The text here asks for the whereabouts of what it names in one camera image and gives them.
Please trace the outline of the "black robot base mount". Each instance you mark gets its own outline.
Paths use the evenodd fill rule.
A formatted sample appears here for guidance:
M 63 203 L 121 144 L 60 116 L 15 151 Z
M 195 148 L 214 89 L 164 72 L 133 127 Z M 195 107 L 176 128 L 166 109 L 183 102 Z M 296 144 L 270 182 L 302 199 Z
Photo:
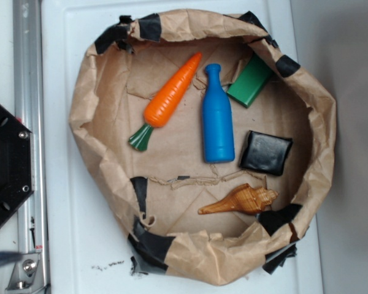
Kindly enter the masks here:
M 0 104 L 0 229 L 33 193 L 32 133 Z

